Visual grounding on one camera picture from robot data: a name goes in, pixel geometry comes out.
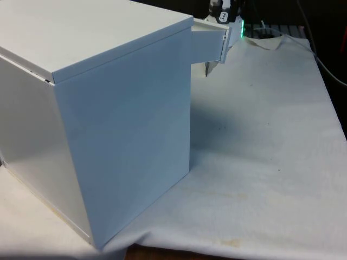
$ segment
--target white box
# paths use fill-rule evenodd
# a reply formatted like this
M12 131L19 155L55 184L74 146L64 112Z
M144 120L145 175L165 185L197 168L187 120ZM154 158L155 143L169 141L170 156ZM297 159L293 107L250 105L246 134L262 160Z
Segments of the white box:
M189 171L193 18L2 0L0 24L5 165L100 248Z

